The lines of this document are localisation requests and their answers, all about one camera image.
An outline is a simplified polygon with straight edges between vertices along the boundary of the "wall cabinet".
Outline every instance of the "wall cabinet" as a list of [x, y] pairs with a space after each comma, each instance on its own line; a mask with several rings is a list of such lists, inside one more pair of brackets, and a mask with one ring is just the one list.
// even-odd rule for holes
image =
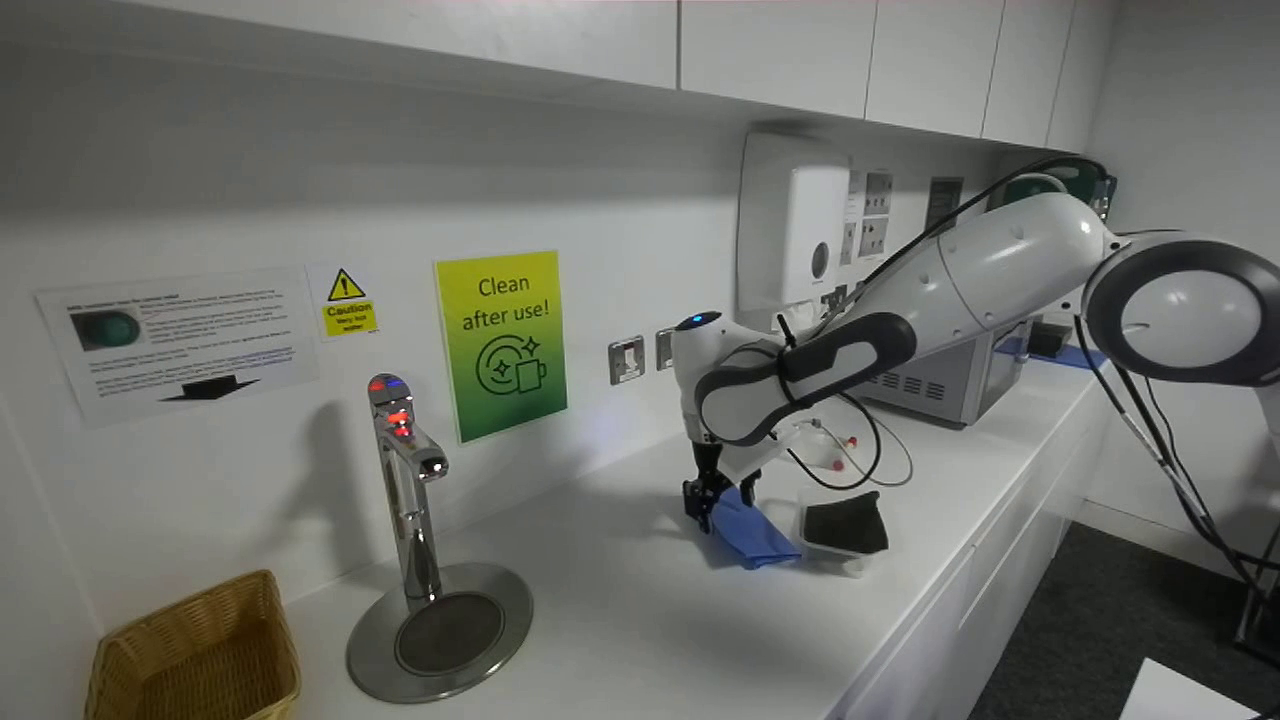
[[1074, 0], [1005, 0], [984, 135], [1046, 145], [1074, 31]]
[[1085, 153], [1098, 116], [1107, 52], [1116, 27], [1116, 0], [1077, 0], [1065, 72], [1055, 82], [1050, 149]]
[[132, 0], [389, 48], [677, 90], [677, 0]]
[[686, 0], [680, 90], [863, 116], [871, 31], [877, 0]]
[[982, 135], [1005, 0], [882, 0], [868, 121]]

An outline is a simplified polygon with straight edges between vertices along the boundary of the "yellow warning sign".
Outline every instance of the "yellow warning sign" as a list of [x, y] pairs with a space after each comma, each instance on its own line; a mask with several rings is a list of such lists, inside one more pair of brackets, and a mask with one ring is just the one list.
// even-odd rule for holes
[[340, 300], [366, 300], [366, 290], [358, 283], [358, 278], [349, 268], [335, 268], [333, 283], [328, 283], [328, 306]]
[[373, 338], [378, 332], [378, 306], [366, 296], [358, 278], [340, 268], [328, 283], [323, 306], [323, 332], [328, 338]]

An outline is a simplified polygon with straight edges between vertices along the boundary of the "white label sticker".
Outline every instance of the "white label sticker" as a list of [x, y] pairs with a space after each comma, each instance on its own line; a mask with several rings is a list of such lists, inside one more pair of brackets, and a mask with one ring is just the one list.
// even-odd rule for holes
[[300, 370], [300, 278], [236, 272], [39, 293], [86, 419], [219, 401]]

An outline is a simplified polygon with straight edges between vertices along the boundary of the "electrical outlet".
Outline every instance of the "electrical outlet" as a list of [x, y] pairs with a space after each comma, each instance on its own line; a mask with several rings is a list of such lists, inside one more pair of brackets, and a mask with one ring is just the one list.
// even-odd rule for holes
[[610, 344], [610, 385], [627, 385], [644, 376], [644, 338]]
[[664, 372], [664, 370], [674, 370], [674, 365], [677, 365], [674, 328], [660, 328], [660, 332], [654, 338], [654, 372]]

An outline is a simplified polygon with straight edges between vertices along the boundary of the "green sign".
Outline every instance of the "green sign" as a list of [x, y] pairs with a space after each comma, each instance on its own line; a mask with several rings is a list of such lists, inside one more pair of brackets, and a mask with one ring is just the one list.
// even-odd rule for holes
[[557, 252], [449, 261], [436, 283], [465, 439], [570, 403]]

